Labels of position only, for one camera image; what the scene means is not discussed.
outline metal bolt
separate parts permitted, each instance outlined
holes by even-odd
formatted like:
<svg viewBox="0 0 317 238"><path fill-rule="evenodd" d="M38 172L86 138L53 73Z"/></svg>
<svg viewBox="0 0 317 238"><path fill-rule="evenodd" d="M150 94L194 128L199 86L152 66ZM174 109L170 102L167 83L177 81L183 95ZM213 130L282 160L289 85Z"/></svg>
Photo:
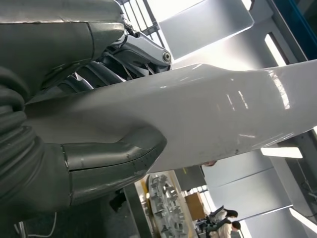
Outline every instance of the metal bolt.
<svg viewBox="0 0 317 238"><path fill-rule="evenodd" d="M168 52L164 52L163 53L163 60L167 62L167 63L170 63L171 62L171 55Z"/></svg>

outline white shirt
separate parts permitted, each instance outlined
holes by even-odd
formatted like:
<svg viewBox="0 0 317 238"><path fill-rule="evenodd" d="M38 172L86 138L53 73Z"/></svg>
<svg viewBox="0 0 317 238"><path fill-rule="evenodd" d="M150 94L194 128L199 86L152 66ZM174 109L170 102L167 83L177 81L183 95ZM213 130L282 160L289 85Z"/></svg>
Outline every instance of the white shirt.
<svg viewBox="0 0 317 238"><path fill-rule="evenodd" d="M209 236L211 238L231 238L232 224L225 223L216 232L211 232Z"/></svg>

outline dark hair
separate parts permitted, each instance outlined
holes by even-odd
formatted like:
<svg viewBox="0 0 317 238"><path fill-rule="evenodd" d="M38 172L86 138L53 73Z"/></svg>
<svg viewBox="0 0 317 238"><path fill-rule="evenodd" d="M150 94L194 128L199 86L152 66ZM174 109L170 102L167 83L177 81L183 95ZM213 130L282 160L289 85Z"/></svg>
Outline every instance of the dark hair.
<svg viewBox="0 0 317 238"><path fill-rule="evenodd" d="M235 221L235 222L232 222L232 227L234 227L237 230L240 230L241 229L241 224L240 224L240 222Z"/></svg>
<svg viewBox="0 0 317 238"><path fill-rule="evenodd" d="M238 212L235 211L235 210L226 210L225 209L227 214L226 215L226 217L238 217Z"/></svg>

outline ceiling light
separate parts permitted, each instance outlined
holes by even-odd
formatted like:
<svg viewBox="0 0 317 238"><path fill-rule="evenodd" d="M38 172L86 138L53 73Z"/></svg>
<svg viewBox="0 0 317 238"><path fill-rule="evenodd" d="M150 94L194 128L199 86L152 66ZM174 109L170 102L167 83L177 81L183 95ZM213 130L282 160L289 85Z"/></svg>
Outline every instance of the ceiling light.
<svg viewBox="0 0 317 238"><path fill-rule="evenodd" d="M274 41L269 34L267 34L266 36L265 41L279 66L286 65L286 62L283 59L278 47L274 43Z"/></svg>
<svg viewBox="0 0 317 238"><path fill-rule="evenodd" d="M306 227L308 227L308 228L311 229L312 231L317 234L317 226L315 223L303 216L302 214L300 214L297 211L294 210L293 208L289 208L289 211L291 212L291 214L293 217L297 219L298 221L304 224L305 226L306 226Z"/></svg>
<svg viewBox="0 0 317 238"><path fill-rule="evenodd" d="M303 155L297 147L276 147L276 148L261 148L261 152L266 156L287 157L302 159Z"/></svg>
<svg viewBox="0 0 317 238"><path fill-rule="evenodd" d="M242 3L245 6L245 8L248 11L251 10L254 0L242 0Z"/></svg>

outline person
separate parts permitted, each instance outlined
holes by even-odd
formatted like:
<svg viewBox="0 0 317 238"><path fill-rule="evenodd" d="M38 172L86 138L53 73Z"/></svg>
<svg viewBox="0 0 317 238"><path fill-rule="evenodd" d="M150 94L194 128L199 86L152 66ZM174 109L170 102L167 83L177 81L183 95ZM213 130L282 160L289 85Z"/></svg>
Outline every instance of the person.
<svg viewBox="0 0 317 238"><path fill-rule="evenodd" d="M214 224L217 224L220 221L222 221L225 218L237 218L238 212L235 210L227 210L226 208L222 209L221 211L216 214L214 217L211 217L210 220Z"/></svg>
<svg viewBox="0 0 317 238"><path fill-rule="evenodd" d="M241 229L240 222L232 222L231 224L225 223L216 232L211 232L211 238L231 238L231 231L237 232Z"/></svg>

